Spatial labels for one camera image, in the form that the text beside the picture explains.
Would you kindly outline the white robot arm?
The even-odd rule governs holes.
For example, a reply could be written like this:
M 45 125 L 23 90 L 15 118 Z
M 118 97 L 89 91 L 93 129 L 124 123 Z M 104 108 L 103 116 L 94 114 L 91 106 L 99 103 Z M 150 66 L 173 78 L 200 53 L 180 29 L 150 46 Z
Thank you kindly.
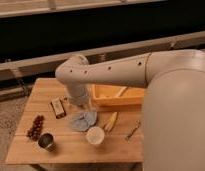
M 205 171 L 205 52 L 151 52 L 92 65 L 74 55 L 56 78 L 74 102 L 88 83 L 144 88 L 143 170 Z

